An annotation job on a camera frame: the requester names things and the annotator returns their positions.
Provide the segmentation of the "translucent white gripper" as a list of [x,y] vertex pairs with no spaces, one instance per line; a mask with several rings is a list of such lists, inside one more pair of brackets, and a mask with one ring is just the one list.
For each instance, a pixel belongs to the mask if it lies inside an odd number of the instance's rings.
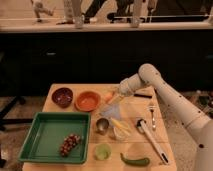
[[141,87],[142,81],[138,74],[122,80],[118,85],[114,101],[120,102],[123,98],[133,95]]

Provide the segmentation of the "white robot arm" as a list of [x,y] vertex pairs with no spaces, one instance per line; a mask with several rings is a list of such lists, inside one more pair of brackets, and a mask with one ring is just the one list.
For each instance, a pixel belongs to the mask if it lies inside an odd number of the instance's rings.
[[213,119],[164,81],[149,63],[142,64],[136,74],[122,80],[118,92],[121,96],[131,96],[145,86],[155,88],[197,143],[194,171],[213,171]]

